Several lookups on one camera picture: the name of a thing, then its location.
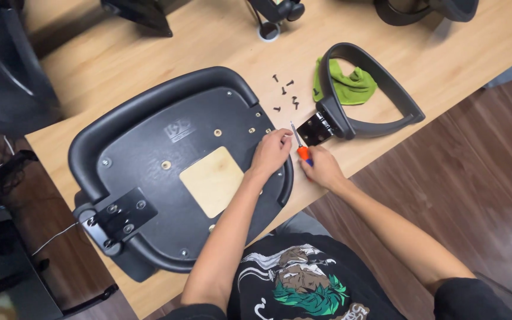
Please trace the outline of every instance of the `black t-shirt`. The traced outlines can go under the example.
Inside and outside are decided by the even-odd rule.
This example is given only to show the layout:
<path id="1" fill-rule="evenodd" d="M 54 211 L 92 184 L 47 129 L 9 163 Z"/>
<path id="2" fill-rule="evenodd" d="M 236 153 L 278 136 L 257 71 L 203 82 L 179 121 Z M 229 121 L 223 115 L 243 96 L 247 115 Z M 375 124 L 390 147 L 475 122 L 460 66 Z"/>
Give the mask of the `black t-shirt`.
<path id="1" fill-rule="evenodd" d="M 226 313 L 214 305 L 191 305 L 162 319 L 406 319 L 351 249 L 309 233 L 267 236 L 246 248 Z M 434 315 L 512 319 L 512 311 L 491 288 L 462 278 L 447 280 L 438 289 Z"/>

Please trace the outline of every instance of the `green hair illustration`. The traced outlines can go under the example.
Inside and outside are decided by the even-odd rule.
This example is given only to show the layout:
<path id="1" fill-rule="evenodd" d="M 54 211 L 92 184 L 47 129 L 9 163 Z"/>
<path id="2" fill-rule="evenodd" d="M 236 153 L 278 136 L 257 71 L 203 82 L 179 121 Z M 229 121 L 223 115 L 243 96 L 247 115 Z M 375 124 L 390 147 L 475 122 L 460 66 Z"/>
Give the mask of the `green hair illustration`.
<path id="1" fill-rule="evenodd" d="M 336 276 L 329 275 L 331 285 L 323 287 L 321 284 L 314 292 L 299 293 L 293 288 L 286 288 L 278 281 L 274 289 L 274 299 L 287 306 L 305 309 L 312 316 L 325 316 L 335 313 L 340 305 L 345 304 L 346 287 L 339 282 Z"/>

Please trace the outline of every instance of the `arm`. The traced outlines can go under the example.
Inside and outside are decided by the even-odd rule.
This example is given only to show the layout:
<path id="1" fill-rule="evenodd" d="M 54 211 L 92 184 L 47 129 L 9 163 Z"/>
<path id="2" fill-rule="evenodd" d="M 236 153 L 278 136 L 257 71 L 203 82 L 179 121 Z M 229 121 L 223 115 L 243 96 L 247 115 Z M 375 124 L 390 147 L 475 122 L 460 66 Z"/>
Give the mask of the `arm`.
<path id="1" fill-rule="evenodd" d="M 434 295 L 447 279 L 475 278 L 434 238 L 345 179 L 329 151 L 321 146 L 310 147 L 309 156 L 313 159 L 313 167 L 300 161 L 305 174 L 345 200 L 380 242 L 414 273 L 431 294 Z"/>
<path id="2" fill-rule="evenodd" d="M 293 133 L 288 129 L 274 130 L 258 144 L 252 166 L 245 172 L 191 270 L 181 296 L 182 304 L 210 303 L 226 313 L 256 201 L 268 178 L 287 160 L 290 135 Z"/>

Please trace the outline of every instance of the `white cable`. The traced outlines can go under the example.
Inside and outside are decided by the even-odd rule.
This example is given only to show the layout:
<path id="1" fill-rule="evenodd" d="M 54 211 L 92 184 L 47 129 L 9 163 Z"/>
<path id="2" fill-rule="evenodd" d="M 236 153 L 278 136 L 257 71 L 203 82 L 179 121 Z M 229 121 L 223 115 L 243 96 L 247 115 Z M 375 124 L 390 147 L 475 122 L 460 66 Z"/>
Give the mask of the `white cable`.
<path id="1" fill-rule="evenodd" d="M 77 223 L 78 223 L 78 222 L 75 222 L 75 223 L 71 224 L 71 226 L 70 226 L 70 227 L 68 227 L 68 228 L 66 228 L 66 229 L 62 230 L 61 232 L 59 232 L 59 233 L 55 234 L 52 238 L 50 238 L 47 242 L 45 242 L 45 244 L 43 244 L 43 245 L 42 245 L 42 246 L 41 246 L 37 251 L 35 251 L 35 253 L 33 253 L 33 254 L 31 255 L 31 257 L 32 257 L 32 256 L 34 256 L 34 255 L 36 255 L 37 253 L 39 253 L 39 251 L 41 251 L 41 249 L 43 249 L 43 248 L 44 248 L 44 246 L 46 246 L 46 245 L 47 245 L 49 242 L 51 242 L 54 238 L 56 238 L 56 237 L 58 237 L 58 236 L 62 235 L 62 234 L 63 234 L 63 233 L 65 233 L 68 229 L 70 229 L 70 228 L 74 227 Z"/>
<path id="2" fill-rule="evenodd" d="M 5 143 L 7 144 L 7 146 L 9 147 L 9 150 L 11 151 L 11 155 L 14 156 L 15 155 L 15 151 L 13 151 L 13 148 L 11 148 L 11 144 L 9 143 L 9 140 L 7 140 L 7 136 L 4 135 L 4 140 L 5 140 Z"/>

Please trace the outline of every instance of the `screwdriver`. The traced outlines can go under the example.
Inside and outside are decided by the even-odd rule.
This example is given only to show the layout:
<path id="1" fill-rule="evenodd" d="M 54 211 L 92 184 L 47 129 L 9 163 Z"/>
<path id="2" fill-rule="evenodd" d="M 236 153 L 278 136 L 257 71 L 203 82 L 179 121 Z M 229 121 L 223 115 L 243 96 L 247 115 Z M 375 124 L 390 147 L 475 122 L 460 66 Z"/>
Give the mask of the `screwdriver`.
<path id="1" fill-rule="evenodd" d="M 309 155 L 307 154 L 307 147 L 304 147 L 302 145 L 302 142 L 299 141 L 297 131 L 295 131 L 294 123 L 290 121 L 290 124 L 292 125 L 292 130 L 294 131 L 295 139 L 297 140 L 297 145 L 299 146 L 297 149 L 297 154 L 299 154 L 302 160 L 305 160 L 310 166 L 313 166 L 313 161 L 309 159 Z"/>

